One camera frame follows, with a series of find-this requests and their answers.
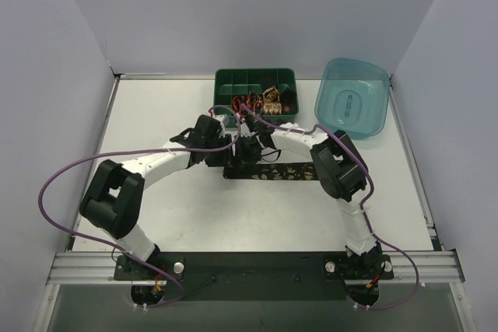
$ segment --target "black mounting plate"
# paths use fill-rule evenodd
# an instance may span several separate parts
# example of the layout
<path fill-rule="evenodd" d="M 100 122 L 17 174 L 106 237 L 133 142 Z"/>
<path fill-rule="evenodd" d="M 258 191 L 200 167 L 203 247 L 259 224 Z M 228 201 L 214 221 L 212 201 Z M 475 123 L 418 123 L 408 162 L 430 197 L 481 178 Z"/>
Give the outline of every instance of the black mounting plate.
<path fill-rule="evenodd" d="M 383 254 L 379 261 L 385 260 L 390 261 Z M 179 261 L 184 264 L 180 275 L 173 272 L 173 265 Z M 162 252 L 154 260 L 181 280 L 183 300 L 187 301 L 343 300 L 346 292 L 342 282 L 337 274 L 325 270 L 329 261 L 336 264 L 345 280 L 372 280 L 378 271 L 352 269 L 346 252 Z M 120 256 L 114 279 L 139 281 L 156 276 L 148 270 L 130 271 L 131 265 L 127 257 Z M 382 278 L 392 279 L 393 272 L 384 272 Z M 180 295 L 172 281 L 167 282 L 165 290 L 168 299 Z"/>

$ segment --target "green tray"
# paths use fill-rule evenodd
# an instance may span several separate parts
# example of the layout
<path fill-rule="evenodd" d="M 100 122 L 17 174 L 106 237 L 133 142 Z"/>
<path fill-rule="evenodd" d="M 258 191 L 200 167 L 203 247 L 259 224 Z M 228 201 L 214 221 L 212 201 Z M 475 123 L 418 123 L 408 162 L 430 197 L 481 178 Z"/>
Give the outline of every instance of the green tray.
<path fill-rule="evenodd" d="M 215 75 L 215 94 L 213 103 L 215 105 L 226 105 L 232 107 L 234 96 L 247 95 L 250 91 L 255 91 L 262 95 L 260 86 L 261 79 L 270 78 L 277 84 L 277 89 L 282 93 L 285 89 L 291 89 L 297 93 L 296 77 L 294 71 L 288 68 L 281 69 L 220 69 Z M 291 114 L 278 114 L 275 116 L 264 116 L 270 121 L 294 122 L 299 113 L 299 103 L 296 96 L 296 112 Z M 235 119 L 228 110 L 215 109 L 215 114 L 227 114 L 230 121 L 229 128 L 235 127 Z"/>

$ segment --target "white wall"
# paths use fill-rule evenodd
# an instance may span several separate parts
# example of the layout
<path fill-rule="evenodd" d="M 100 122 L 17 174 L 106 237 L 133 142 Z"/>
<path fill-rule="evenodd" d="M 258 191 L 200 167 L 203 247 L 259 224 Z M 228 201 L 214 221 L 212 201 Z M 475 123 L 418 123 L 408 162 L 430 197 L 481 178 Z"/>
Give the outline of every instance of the white wall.
<path fill-rule="evenodd" d="M 433 0 L 76 0 L 115 72 L 214 75 L 337 57 L 390 73 Z"/>
<path fill-rule="evenodd" d="M 37 209 L 42 183 L 94 152 L 113 76 L 74 0 L 0 0 L 0 330 L 31 330 L 63 236 Z M 88 169 L 56 183 L 69 224 Z"/>
<path fill-rule="evenodd" d="M 431 211 L 480 331 L 498 310 L 498 0 L 435 0 L 394 76 Z"/>

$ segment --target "teal plastic bowl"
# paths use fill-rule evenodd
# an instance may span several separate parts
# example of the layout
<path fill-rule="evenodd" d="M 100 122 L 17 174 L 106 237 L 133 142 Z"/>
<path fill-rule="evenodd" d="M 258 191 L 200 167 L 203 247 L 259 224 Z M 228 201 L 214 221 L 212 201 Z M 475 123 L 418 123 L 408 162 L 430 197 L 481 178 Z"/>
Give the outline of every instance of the teal plastic bowl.
<path fill-rule="evenodd" d="M 314 112 L 320 124 L 363 139 L 384 128 L 388 111 L 389 74 L 382 68 L 350 58 L 327 64 Z"/>

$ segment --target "screw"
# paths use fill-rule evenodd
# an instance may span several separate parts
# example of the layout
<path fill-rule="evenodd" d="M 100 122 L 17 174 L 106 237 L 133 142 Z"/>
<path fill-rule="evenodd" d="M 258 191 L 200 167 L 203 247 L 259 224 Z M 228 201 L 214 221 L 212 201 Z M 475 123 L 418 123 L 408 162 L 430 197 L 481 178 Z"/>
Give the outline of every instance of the screw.
<path fill-rule="evenodd" d="M 173 265 L 173 271 L 175 274 L 181 274 L 184 272 L 185 266 L 181 262 L 177 262 Z"/>
<path fill-rule="evenodd" d="M 335 271 L 335 263 L 332 261 L 329 261 L 325 264 L 325 270 L 327 272 L 334 272 Z"/>

